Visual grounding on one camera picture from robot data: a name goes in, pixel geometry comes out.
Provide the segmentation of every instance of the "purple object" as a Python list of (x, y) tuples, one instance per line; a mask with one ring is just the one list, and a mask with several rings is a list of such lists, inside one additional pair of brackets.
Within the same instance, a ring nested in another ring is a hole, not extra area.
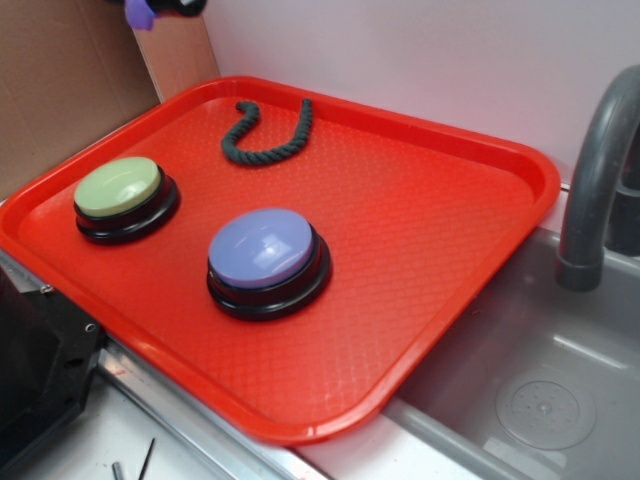
[(227, 285), (258, 289), (299, 272), (313, 251), (311, 226), (281, 208), (255, 210), (226, 224), (209, 247), (209, 262)]
[(146, 0), (125, 0), (124, 13), (127, 23), (136, 30), (151, 30), (156, 13), (151, 10)]

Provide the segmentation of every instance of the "gray sink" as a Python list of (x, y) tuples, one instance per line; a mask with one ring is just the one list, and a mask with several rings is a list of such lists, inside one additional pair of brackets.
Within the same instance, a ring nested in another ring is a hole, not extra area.
[(485, 478), (640, 478), (640, 267), (607, 253), (590, 293), (554, 282), (536, 230), (386, 414)]

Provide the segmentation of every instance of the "sink drain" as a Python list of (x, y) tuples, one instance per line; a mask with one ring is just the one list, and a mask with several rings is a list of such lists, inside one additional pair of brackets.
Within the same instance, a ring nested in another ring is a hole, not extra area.
[(500, 423), (516, 440), (542, 450), (577, 445), (593, 430), (596, 406), (582, 388), (551, 370), (531, 370), (498, 392)]

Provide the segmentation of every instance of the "tray rim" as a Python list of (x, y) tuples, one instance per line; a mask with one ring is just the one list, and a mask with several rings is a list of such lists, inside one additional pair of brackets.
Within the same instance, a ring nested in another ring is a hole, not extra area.
[[(105, 318), (105, 315), (111, 318), (121, 317), (109, 305), (92, 298), (91, 292), (87, 292), (82, 286), (75, 284), (68, 275), (58, 271), (46, 258), (38, 255), (38, 252), (33, 252), (21, 244), (17, 235), (20, 219), (24, 218), (37, 205), (75, 181), (69, 181), (64, 186), (54, 189), (50, 183), (51, 179), (64, 176), (69, 171), (73, 171), (73, 178), (81, 178), (95, 168), (96, 161), (98, 161), (96, 157), (100, 159), (100, 162), (109, 161), (117, 155), (117, 152), (126, 149), (129, 144), (139, 141), (141, 135), (145, 135), (145, 133), (148, 135), (161, 128), (167, 120), (175, 120), (183, 113), (187, 113), (204, 102), (230, 96), (247, 97), (294, 111), (299, 109), (299, 102), (302, 98), (310, 98), (314, 106), (314, 115), (317, 118), (372, 133), (384, 130), (392, 133), (393, 136), (390, 138), (395, 140), (486, 164), (511, 172), (524, 180), (533, 194), (532, 208), (526, 212), (526, 215), (523, 214), (523, 219), (511, 228), (497, 244), (495, 252), (499, 252), (499, 254), (488, 256), (473, 272), (470, 279), (463, 284), (462, 293), (469, 300), (484, 287), (536, 227), (547, 210), (554, 204), (560, 191), (560, 176), (555, 165), (546, 156), (531, 147), (267, 80), (252, 77), (223, 77), (198, 84), (166, 103), (154, 107), (11, 195), (3, 205), (0, 205), (0, 248), (44, 281), (65, 293), (99, 321), (100, 318)], [(363, 119), (367, 119), (365, 123), (367, 128), (353, 125), (353, 122), (361, 122)], [(447, 149), (433, 148), (434, 143), (446, 143), (442, 142), (444, 139), (455, 140), (454, 146), (456, 148), (452, 149), (450, 143)], [(482, 152), (487, 150), (495, 154), (495, 163), (478, 160), (478, 157), (482, 156)], [(475, 152), (476, 158), (469, 158), (470, 152)], [(83, 167), (85, 159), (92, 160), (91, 166)], [(465, 307), (466, 305), (460, 306), (457, 301), (453, 302), (451, 299), (442, 306), (432, 319), (433, 322), (440, 322), (443, 325), (439, 336), (446, 332)], [(123, 341), (122, 337), (131, 337), (131, 335), (138, 339), (151, 339), (145, 330), (131, 322), (125, 322), (124, 319), (119, 318), (119, 323), (118, 338), (120, 341)], [(377, 414), (391, 397), (395, 388), (409, 375), (413, 367), (439, 339), (439, 336), (429, 339), (422, 338), (422, 336), (423, 334), (420, 334), (414, 339), (402, 354), (402, 361), (394, 363), (374, 387), (365, 394), (362, 401), (333, 418), (313, 425), (273, 422), (235, 397), (229, 399), (219, 394), (213, 395), (219, 403), (205, 400), (202, 398), (203, 395), (199, 395), (198, 392), (211, 391), (211, 379), (204, 378), (179, 358), (169, 358), (164, 354), (158, 356), (154, 352), (145, 351), (142, 348), (144, 341), (124, 341), (123, 343), (171, 380), (183, 388), (187, 388), (200, 401), (230, 419), (231, 423), (240, 423), (240, 428), (246, 433), (271, 443), (300, 445), (330, 438)], [(395, 387), (388, 384), (390, 376), (394, 377), (391, 383)], [(218, 390), (226, 391), (221, 386)]]

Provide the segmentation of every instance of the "green button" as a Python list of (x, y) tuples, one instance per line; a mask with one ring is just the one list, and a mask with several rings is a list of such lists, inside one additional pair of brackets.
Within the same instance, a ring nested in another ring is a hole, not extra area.
[(85, 215), (108, 217), (144, 202), (160, 185), (161, 175), (153, 160), (129, 157), (96, 168), (84, 177), (74, 193)]

